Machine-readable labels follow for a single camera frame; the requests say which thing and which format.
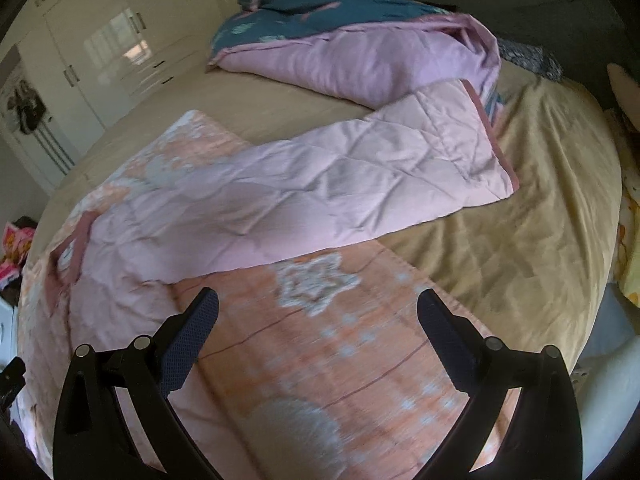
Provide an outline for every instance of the beige fitted sheet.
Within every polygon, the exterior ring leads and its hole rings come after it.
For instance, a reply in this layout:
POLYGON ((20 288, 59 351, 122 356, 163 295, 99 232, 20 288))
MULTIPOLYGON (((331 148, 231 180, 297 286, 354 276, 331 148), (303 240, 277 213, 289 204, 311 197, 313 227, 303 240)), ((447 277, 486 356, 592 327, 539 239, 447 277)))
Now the beige fitted sheet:
MULTIPOLYGON (((618 155, 599 105, 580 85, 551 83, 505 62, 498 88, 507 101, 498 142, 520 190, 380 241, 510 347, 538 351, 553 343, 572 368, 612 259, 622 193, 618 155)), ((66 177, 42 216, 30 262, 83 196, 194 108, 254 144, 369 111, 258 76, 191 70, 123 118, 66 177)))

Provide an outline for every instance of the blanket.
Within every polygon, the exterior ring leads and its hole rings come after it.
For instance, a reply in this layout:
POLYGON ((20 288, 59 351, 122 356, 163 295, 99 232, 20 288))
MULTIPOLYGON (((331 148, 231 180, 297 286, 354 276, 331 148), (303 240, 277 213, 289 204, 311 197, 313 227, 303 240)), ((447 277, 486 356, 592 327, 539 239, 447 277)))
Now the blanket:
POLYGON ((432 82, 466 79, 492 121, 496 38, 468 14, 410 0, 238 0, 209 67, 251 72, 369 108, 432 82))

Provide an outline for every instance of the snowflake pattern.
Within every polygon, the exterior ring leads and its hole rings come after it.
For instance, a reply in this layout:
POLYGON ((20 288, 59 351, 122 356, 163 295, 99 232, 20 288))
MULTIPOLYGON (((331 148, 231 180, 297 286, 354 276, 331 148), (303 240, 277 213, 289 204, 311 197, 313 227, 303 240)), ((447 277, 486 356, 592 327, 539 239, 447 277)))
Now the snowflake pattern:
POLYGON ((308 316, 324 312, 337 294, 360 284, 357 274, 340 271, 341 261, 340 253, 329 253, 308 262, 276 264, 278 304, 285 308, 304 308, 308 316))

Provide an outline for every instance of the metal handle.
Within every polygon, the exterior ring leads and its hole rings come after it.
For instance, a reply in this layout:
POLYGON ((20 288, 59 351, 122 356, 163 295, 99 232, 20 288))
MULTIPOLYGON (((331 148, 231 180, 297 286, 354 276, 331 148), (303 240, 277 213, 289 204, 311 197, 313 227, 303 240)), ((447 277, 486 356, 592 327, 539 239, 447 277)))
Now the metal handle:
POLYGON ((140 25, 142 26, 142 30, 146 30, 146 23, 145 23, 145 20, 142 19, 142 14, 140 14, 139 12, 136 12, 136 16, 138 17, 138 20, 140 21, 140 25))
POLYGON ((138 28, 138 24, 136 23, 136 20, 133 19, 133 16, 129 16, 129 19, 131 21, 131 26, 133 27, 133 30, 136 31, 136 34, 140 34, 140 29, 138 28))
POLYGON ((69 73, 74 77, 76 83, 80 82, 80 78, 78 77, 78 74, 76 73, 73 65, 69 65, 69 73))
POLYGON ((62 71, 62 73, 65 75, 66 82, 67 82, 67 83, 69 83, 69 86, 71 86, 71 88, 73 88, 74 86, 76 86, 76 85, 74 85, 74 83, 71 81, 71 78, 69 77, 69 74, 66 72, 66 70, 63 70, 63 71, 62 71))

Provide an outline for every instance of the yellow bed sheet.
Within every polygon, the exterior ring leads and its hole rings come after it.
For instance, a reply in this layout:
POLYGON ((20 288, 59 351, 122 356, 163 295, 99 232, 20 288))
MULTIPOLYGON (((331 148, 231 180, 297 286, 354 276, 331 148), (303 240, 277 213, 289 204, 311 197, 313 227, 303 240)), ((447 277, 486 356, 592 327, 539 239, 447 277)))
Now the yellow bed sheet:
MULTIPOLYGON (((507 101, 498 142, 520 190, 380 241, 426 271, 507 345, 538 351, 553 343, 571 369, 609 273, 620 162, 601 108, 580 85, 551 83, 505 62, 498 89, 507 101)), ((42 217, 30 262, 84 195, 192 108, 254 144, 368 113, 257 76, 193 70, 116 124, 66 177, 42 217)))

